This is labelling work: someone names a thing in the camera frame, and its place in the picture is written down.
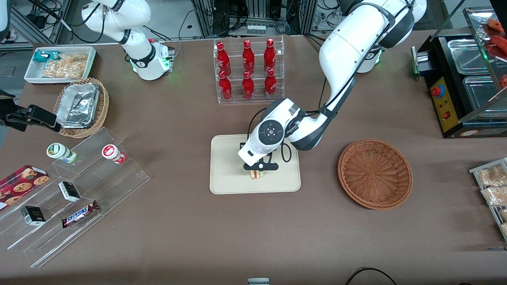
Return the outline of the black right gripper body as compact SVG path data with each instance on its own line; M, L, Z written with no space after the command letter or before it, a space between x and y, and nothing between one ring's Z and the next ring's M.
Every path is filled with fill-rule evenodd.
M26 129L28 122L29 108L16 105L14 95L0 90L0 120L1 125L13 129Z

